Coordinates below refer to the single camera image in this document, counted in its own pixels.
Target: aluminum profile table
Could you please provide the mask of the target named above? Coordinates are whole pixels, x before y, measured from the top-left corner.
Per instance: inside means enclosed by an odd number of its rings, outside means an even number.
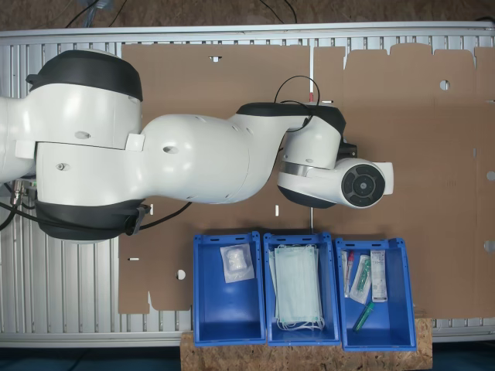
[[[26,77],[57,54],[99,49],[121,56],[125,43],[344,46],[386,49],[424,43],[436,49],[494,47],[490,22],[387,22],[276,26],[49,29],[0,32],[0,95],[22,98]],[[8,201],[0,192],[0,200]],[[7,212],[0,210],[0,220]],[[118,239],[91,245],[54,240],[16,217],[0,235],[0,346],[178,345],[190,311],[118,314]],[[434,341],[495,339],[495,318],[433,320]]]

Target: black cable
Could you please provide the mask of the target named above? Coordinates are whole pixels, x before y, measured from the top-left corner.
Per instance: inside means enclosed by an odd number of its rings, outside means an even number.
[[[286,81],[284,81],[284,83],[283,83],[283,84],[279,87],[279,89],[277,90],[277,94],[275,95],[275,99],[274,99],[273,103],[277,103],[278,93],[280,93],[281,88],[282,88],[282,87],[283,87],[283,86],[284,86],[287,82],[289,82],[289,81],[290,81],[290,80],[292,80],[292,79],[295,79],[296,77],[304,77],[305,79],[311,80],[311,81],[312,81],[312,83],[314,83],[314,84],[315,84],[315,86],[316,86],[316,90],[318,90],[318,100],[316,101],[316,106],[319,106],[319,86],[318,86],[318,84],[317,84],[317,83],[316,83],[316,82],[315,82],[315,81],[314,81],[311,77],[307,77],[307,76],[304,76],[304,75],[295,75],[295,76],[293,76],[293,77],[288,78]]]
[[[476,22],[482,22],[482,21],[490,21],[492,23],[495,23],[495,19],[490,16],[485,16],[485,17],[479,17],[475,19]]]
[[[282,20],[280,19],[280,17],[277,15],[277,13],[275,13],[275,10],[273,10],[272,8],[270,8],[266,2],[264,2],[263,0],[260,0],[260,2],[261,2],[264,6],[266,6],[268,9],[270,9],[270,10],[271,10],[271,12],[275,15],[275,17],[277,17],[277,19],[278,19],[281,23],[284,23],[284,24],[285,24],[285,22],[284,22],[284,21],[282,21]]]
[[[304,103],[301,103],[301,102],[298,102],[297,100],[283,100],[282,102],[280,103],[288,103],[288,102],[292,102],[292,103],[297,103],[297,104],[300,104],[302,105],[306,110],[308,110],[309,112],[309,117],[308,118],[305,118],[304,119],[304,122],[302,123],[302,126],[299,128],[299,129],[295,129],[295,130],[287,130],[288,133],[295,133],[296,131],[299,131],[299,130],[302,130],[306,127],[307,124],[309,124],[309,122],[311,121],[312,119],[312,113],[311,113],[311,110],[309,109],[308,106],[306,106]]]
[[[152,223],[149,223],[149,224],[145,224],[144,226],[140,226],[139,227],[139,230],[146,230],[148,228],[151,228],[152,226],[156,226],[160,223],[163,223],[163,222],[166,222],[167,220],[170,220],[172,219],[173,217],[175,216],[178,216],[182,211],[184,211],[185,209],[187,209],[189,206],[191,206],[192,203],[187,203],[186,205],[184,205],[182,207],[182,209],[179,209],[177,211],[175,211],[174,213],[170,214],[170,215],[167,215],[161,219],[158,219],[156,220],[155,222],[152,222]]]
[[[34,210],[36,208],[35,206],[27,206],[25,203],[22,203],[22,207],[27,210]]]
[[[280,89],[285,85],[285,83],[287,83],[288,81],[290,81],[292,79],[295,79],[296,77],[305,77],[306,79],[311,80],[312,83],[315,84],[316,89],[318,90],[318,99],[316,101],[316,106],[318,107],[319,106],[319,86],[316,83],[316,81],[314,81],[311,77],[307,77],[307,76],[304,76],[304,75],[296,75],[296,76],[290,77],[286,81],[284,81],[284,83],[277,90],[277,94],[275,95],[275,99],[274,99],[273,103],[277,103],[278,93],[280,93]],[[304,119],[304,122],[302,123],[302,126],[299,129],[295,129],[295,130],[291,130],[291,131],[287,131],[287,132],[288,133],[295,133],[296,131],[299,131],[299,130],[304,129],[309,124],[309,122],[311,121],[311,119],[313,117],[313,115],[311,114],[311,110],[309,109],[309,107],[306,104],[303,104],[301,102],[298,102],[297,100],[283,100],[281,103],[286,103],[286,102],[292,102],[292,103],[300,104],[303,107],[305,107],[308,110],[308,112],[309,112],[309,117]]]
[[[78,226],[77,224],[70,224],[70,223],[66,223],[66,224],[54,223],[52,221],[43,220],[36,216],[29,215],[28,213],[24,213],[22,211],[17,210],[15,207],[6,205],[4,203],[0,203],[0,207],[3,207],[4,209],[10,211],[15,210],[14,211],[15,214],[23,216],[26,219],[32,220],[33,222],[46,224],[47,226],[55,226],[57,228],[64,228],[65,230],[79,230],[80,232],[94,232],[95,230],[105,231],[105,232],[124,232],[124,230],[109,230],[108,228],[90,228],[87,226]]]
[[[14,219],[14,216],[15,216],[15,211],[11,210],[9,216],[7,216],[7,219],[5,219],[5,221],[2,223],[2,225],[0,225],[0,231],[4,230],[10,224],[10,222],[12,222],[12,219]]]
[[[125,1],[124,1],[124,4],[122,4],[122,6],[121,6],[121,8],[118,10],[117,15],[115,16],[114,20],[113,20],[113,21],[111,21],[111,24],[110,24],[108,27],[111,27],[111,25],[113,25],[113,24],[114,24],[114,22],[117,20],[117,17],[118,17],[118,15],[119,15],[119,14],[121,14],[121,11],[122,11],[122,9],[124,8],[124,5],[125,5],[125,3],[126,3],[126,2],[127,2],[127,0],[125,0]]]
[[[284,0],[285,4],[287,4],[289,6],[289,8],[292,10],[292,14],[294,15],[294,23],[297,23],[297,15],[295,14],[295,10],[294,8],[292,7],[292,5],[290,5],[290,3],[287,1],[287,0]]]
[[[100,0],[94,0],[94,2],[92,2],[91,4],[89,4],[86,8],[84,8],[83,10],[81,10],[79,13],[77,13],[77,15],[72,18],[72,20],[67,23],[67,26],[65,26],[66,29],[69,28],[70,25],[72,25],[72,23],[78,19],[80,17],[81,14],[83,14],[84,12],[86,12],[89,8],[91,8],[93,5],[95,5],[97,2],[99,2]]]

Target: face mask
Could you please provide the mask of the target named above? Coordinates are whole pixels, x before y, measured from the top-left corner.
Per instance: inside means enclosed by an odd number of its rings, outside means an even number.
[[[270,259],[270,270],[276,288],[275,317],[278,327],[284,330],[323,329],[325,322],[319,300],[318,249],[313,245],[281,245],[275,248],[273,255],[275,259]]]

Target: green syringe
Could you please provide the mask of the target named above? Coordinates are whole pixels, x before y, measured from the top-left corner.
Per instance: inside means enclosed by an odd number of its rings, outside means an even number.
[[[364,307],[363,313],[359,316],[357,319],[356,323],[354,324],[353,331],[358,332],[361,330],[361,327],[363,327],[364,323],[368,319],[368,316],[371,314],[371,312],[374,309],[374,303],[370,301],[366,307]]]

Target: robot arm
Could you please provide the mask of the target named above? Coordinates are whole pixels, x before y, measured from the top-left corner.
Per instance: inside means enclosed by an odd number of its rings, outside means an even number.
[[[96,66],[104,71],[100,79],[87,76]],[[122,84],[122,76],[131,83]],[[247,199],[268,181],[286,133],[278,185],[291,201],[364,208],[391,192],[391,165],[336,161],[345,120],[335,107],[246,104],[228,120],[170,114],[140,131],[136,76],[116,57],[71,51],[31,78],[27,98],[1,98],[8,114],[2,116],[0,178],[22,178],[36,160],[36,215],[50,236],[105,240],[136,231],[150,196]]]

